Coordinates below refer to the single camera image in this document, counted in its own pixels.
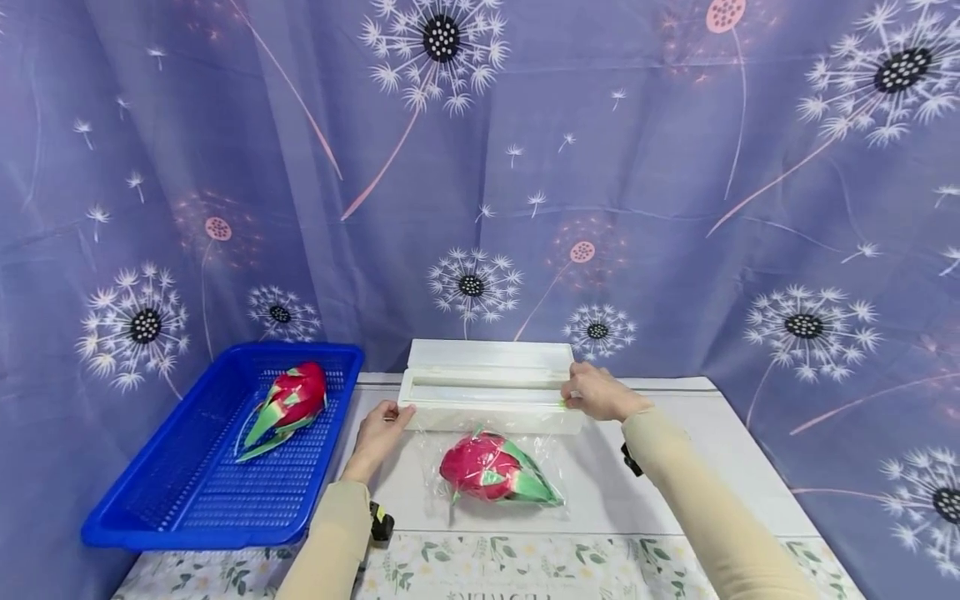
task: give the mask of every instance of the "floral tablecloth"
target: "floral tablecloth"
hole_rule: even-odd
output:
[[[781,543],[830,600],[863,598],[816,538]],[[273,598],[296,549],[141,555],[112,600]],[[357,574],[359,600],[715,599],[683,537],[394,534]]]

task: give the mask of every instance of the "white box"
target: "white box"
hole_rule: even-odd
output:
[[[408,429],[570,435],[585,416],[564,406],[570,344],[414,340],[397,404],[417,405]]]

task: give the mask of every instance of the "black clip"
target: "black clip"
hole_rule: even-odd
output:
[[[633,471],[634,475],[642,477],[643,469],[636,463],[634,457],[630,455],[630,450],[627,449],[627,445],[624,444],[620,446],[620,451],[623,452],[623,464],[626,465],[629,470]]]
[[[394,535],[394,518],[376,502],[370,503],[370,516],[373,518],[370,536],[374,543],[386,544]]]

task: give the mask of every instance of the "beige sleeve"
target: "beige sleeve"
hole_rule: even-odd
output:
[[[780,543],[658,409],[623,423],[630,454],[660,490],[721,600],[817,595]]]
[[[348,600],[371,525],[367,486],[355,481],[327,486],[276,600]]]

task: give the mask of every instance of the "plastic wrap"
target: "plastic wrap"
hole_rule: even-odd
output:
[[[569,517],[560,465],[551,460],[551,435],[503,434],[509,423],[464,422],[458,432],[420,431],[427,503],[452,520],[458,507],[484,512]]]

